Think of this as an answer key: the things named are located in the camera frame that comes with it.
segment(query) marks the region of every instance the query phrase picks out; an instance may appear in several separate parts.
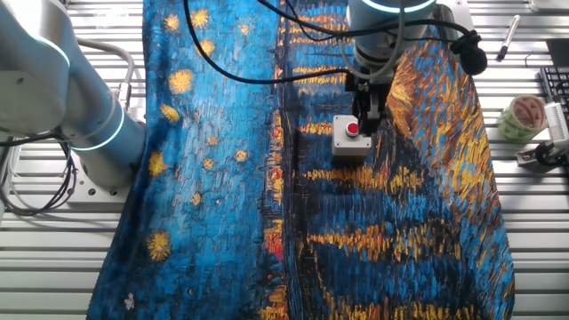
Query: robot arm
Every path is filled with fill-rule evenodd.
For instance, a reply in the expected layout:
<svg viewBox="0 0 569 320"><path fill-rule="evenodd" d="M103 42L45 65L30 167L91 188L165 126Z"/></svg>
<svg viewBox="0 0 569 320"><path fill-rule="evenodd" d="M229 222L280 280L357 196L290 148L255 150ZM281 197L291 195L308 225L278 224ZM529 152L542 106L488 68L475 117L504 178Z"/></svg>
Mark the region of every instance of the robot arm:
<svg viewBox="0 0 569 320"><path fill-rule="evenodd" d="M0 131L56 132L102 187L127 186L144 147L144 127L79 49L59 0L0 0Z"/></svg>
<svg viewBox="0 0 569 320"><path fill-rule="evenodd" d="M342 56L350 71L356 75L346 84L346 90L355 93L352 114L357 118L359 132L365 137L377 132L381 121L387 116L385 104L397 61L411 45L411 42L405 39L421 38L426 29L425 25L402 25L406 21L431 19L436 4L435 0L349 0L349 30L377 28L399 21L399 29L393 30L392 34L375 33L355 37L354 55L359 70L351 66L340 43ZM452 10L443 10L441 15L450 20L449 22L454 22ZM487 59L485 53L477 48L480 37L476 31L470 31L462 37L458 37L456 31L450 31L444 36L449 40L458 40L451 45L451 50L460 54L462 67L467 74L476 75L484 71Z"/></svg>

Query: metal table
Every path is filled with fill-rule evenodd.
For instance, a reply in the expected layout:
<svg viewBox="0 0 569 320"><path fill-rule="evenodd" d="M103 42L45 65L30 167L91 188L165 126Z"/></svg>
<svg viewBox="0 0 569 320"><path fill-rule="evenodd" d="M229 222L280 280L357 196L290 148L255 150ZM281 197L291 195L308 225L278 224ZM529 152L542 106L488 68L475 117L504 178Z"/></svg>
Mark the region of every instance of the metal table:
<svg viewBox="0 0 569 320"><path fill-rule="evenodd" d="M491 142L503 217L516 266L515 320L569 320L569 185L564 171L534 174L518 168L515 154L532 144L508 143L495 121L518 94L542 96L539 68L551 65L545 39L568 37L569 16L540 15L524 0L470 0L472 19L484 38L489 68L476 84ZM141 0L75 0L69 14L77 36L117 44L137 64L130 112L143 116L144 62ZM522 20L507 58L493 59L514 14ZM84 49L111 87L124 76L116 56ZM55 143L22 149L15 182L24 197L44 204L58 187L64 156ZM0 227L0 318L84 319L99 269L120 218L121 204L63 206L48 216L21 219L6 213Z"/></svg>

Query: emergency stop button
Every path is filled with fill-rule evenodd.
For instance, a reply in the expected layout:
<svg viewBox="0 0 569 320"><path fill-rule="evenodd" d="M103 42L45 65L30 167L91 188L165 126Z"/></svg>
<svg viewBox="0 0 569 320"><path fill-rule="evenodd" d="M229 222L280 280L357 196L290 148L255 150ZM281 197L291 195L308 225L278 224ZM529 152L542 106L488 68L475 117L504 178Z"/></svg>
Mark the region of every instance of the emergency stop button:
<svg viewBox="0 0 569 320"><path fill-rule="evenodd" d="M359 128L357 127L357 123L351 122L346 125L346 134L352 138L357 137L359 134Z"/></svg>

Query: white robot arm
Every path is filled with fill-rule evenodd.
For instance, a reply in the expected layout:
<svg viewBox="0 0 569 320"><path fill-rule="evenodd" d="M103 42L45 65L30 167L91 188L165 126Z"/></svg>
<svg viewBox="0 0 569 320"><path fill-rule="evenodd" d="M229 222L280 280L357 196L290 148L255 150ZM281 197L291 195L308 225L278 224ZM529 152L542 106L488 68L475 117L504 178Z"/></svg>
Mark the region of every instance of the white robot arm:
<svg viewBox="0 0 569 320"><path fill-rule="evenodd" d="M55 132L93 182L128 186L144 148L144 126L124 112L82 54L63 4L0 0L0 44L0 131L17 137Z"/></svg>

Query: black cord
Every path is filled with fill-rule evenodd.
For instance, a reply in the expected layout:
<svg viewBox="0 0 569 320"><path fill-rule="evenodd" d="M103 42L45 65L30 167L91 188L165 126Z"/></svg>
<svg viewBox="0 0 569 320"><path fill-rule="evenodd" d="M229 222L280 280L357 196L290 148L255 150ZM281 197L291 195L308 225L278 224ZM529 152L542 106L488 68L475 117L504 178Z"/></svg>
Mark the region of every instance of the black cord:
<svg viewBox="0 0 569 320"><path fill-rule="evenodd" d="M47 140L47 139L53 139L53 138L58 138L59 135L57 134L53 134L53 133L46 133L46 134L40 134L34 137L30 137L30 138L26 138L26 139L22 139L22 140L16 140L14 141L13 139L10 141L6 141L6 142L0 142L0 147L16 147L16 146L21 146L23 144L29 143L29 142L35 142L35 141L40 141L40 140Z"/></svg>
<svg viewBox="0 0 569 320"><path fill-rule="evenodd" d="M294 6L293 6L293 4L291 3L291 0L286 0L286 5L291 9L291 12L293 13L294 18L297 19L297 20L301 20L301 19L299 18L299 15L298 15L298 14L296 13L296 11L294 10ZM312 41L314 41L314 42L323 42L323 41L331 40L331 39L334 39L334 38L338 38L337 36L325 36L325 37L322 37L322 38L314 38L313 36L311 36L311 35L306 31L306 29L304 28L304 26L303 26L302 24L300 24L300 23L297 23L297 24L299 25L299 27L301 27L301 30L302 30L302 33L304 34L304 36L306 36L308 39L310 39L310 40L312 40ZM385 32L386 34L388 34L388 35L390 35L390 36L397 37L397 35L394 34L394 33L391 32L391 31L386 30L386 31L383 31L383 32ZM425 41L425 40L428 41L428 40L431 40L431 41L440 41L440 42L445 42L445 43L454 43L454 42L456 42L456 40L447 40L447 39L441 39L441 38L436 38L436 37L421 37L421 38L407 38L407 37L404 37L403 40L405 40L405 41Z"/></svg>
<svg viewBox="0 0 569 320"><path fill-rule="evenodd" d="M561 97L559 97L561 95L561 94L559 94L559 91L563 87L563 84L569 84L569 79L564 80L564 81L555 85L554 89L555 89L556 95L553 96L553 101L559 102L559 98L561 98Z"/></svg>
<svg viewBox="0 0 569 320"><path fill-rule="evenodd" d="M60 143L61 149L63 150L63 153L65 154L66 158L68 159L68 161L66 163L67 174L66 174L65 179L64 179L63 183L61 184L60 188L57 190L55 195L53 195L52 199L50 199L50 201L47 204L45 204L44 207L42 207L40 209L29 209L29 208L20 208L16 204L14 204L12 201L10 201L10 199L8 198L8 196L4 192L4 184L3 184L2 186L0 186L0 199L2 200L4 205L6 205L6 207L8 208L8 210L11 213L19 215L19 216L24 216L24 217L35 216L39 213L48 212L50 210L57 209L57 208L61 207L73 195L73 191L75 190L76 183L77 183L75 162L73 161L73 157L71 157L69 154L69 152L70 152L69 145L67 143L64 143L61 141L59 141L59 143ZM0 168L3 168L4 165L6 164L6 160L7 160L8 153L9 153L8 151L9 150L6 149L3 152L2 157L0 158ZM73 175L73 187L69 188L69 183L71 181L72 175ZM63 199L63 201L61 201L58 204L58 202L65 195L67 195L67 197L65 199Z"/></svg>
<svg viewBox="0 0 569 320"><path fill-rule="evenodd" d="M383 25L378 26L376 28L369 28L369 29L355 30L355 31L334 31L334 30L322 28L322 27L317 26L315 24L297 19L297 18L291 16L290 14L283 12L282 10L276 8L274 5L267 2L267 0L257 0L257 1L261 4L263 4L264 6L266 6L272 12L280 15L283 18L294 21L294 22L298 23L299 25L302 25L306 28L311 28L315 31L318 31L318 32L321 32L321 33L324 33L324 34L327 34L330 36L336 36L336 37L367 36L367 35L376 34L379 32L389 31L391 29L399 28L398 22L391 22L391 23L383 24ZM455 30L461 32L463 35L466 35L469 32L468 29L464 28L460 24L448 22L448 21L434 20L434 19L411 20L411 21L407 21L405 23L406 27L424 26L424 25L452 28L452 29L455 29Z"/></svg>
<svg viewBox="0 0 569 320"><path fill-rule="evenodd" d="M291 12L293 13L294 18L300 20L299 15L296 13L296 11L294 10L294 6L291 3L291 0L286 0L286 5L288 5L288 7L291 9ZM304 34L304 36L306 36L308 39L314 41L314 42L323 42L323 41L327 41L330 39L334 39L336 36L325 36L322 38L314 38L313 36L311 36L306 29L304 28L304 26L302 26L301 24L299 24L299 26L301 27L302 33Z"/></svg>
<svg viewBox="0 0 569 320"><path fill-rule="evenodd" d="M199 39L197 38L196 35L196 31L194 30L194 25L192 24L192 19L189 15L189 4L187 0L182 1L184 3L184 13L186 14L186 22L188 23L188 29L189 29L189 33L192 36L192 40L194 41L194 45L196 46L197 50L201 53L202 57L205 59L205 61L207 61L207 63L212 66L212 68L214 68L217 72L221 73L222 75L228 77L229 79L238 81L238 82L242 82L242 83L246 83L246 84L285 84L285 83L289 83L289 82L293 82L293 81L298 81L298 80L303 80L303 79L309 79L312 77L317 77L317 76L328 76L328 75L333 75L333 74L338 74L338 73L343 73L346 75L351 75L350 72L345 69L345 68L334 68L334 69L330 69L330 70L326 70L326 71L320 71L320 72L315 72L315 73L309 73L309 74L305 74L305 75L300 75L300 76L291 76L291 77L287 77L287 78L282 78L282 79L271 79L271 80L256 80L256 79L247 79L247 78L242 78L240 76L235 76L230 74L229 72L225 71L223 68L221 68L220 66L218 66L204 51L204 48L202 47L202 45L199 43Z"/></svg>
<svg viewBox="0 0 569 320"><path fill-rule="evenodd" d="M537 160L537 162L540 163L541 165L545 165L545 166L561 166L561 165L564 165L565 157L559 157L559 158L555 159L554 162L550 162L550 161L546 160L546 156L549 155L549 151L551 149L553 149L553 147L555 147L555 145L553 144L553 141L540 143L537 146L537 148L535 148L535 160Z"/></svg>

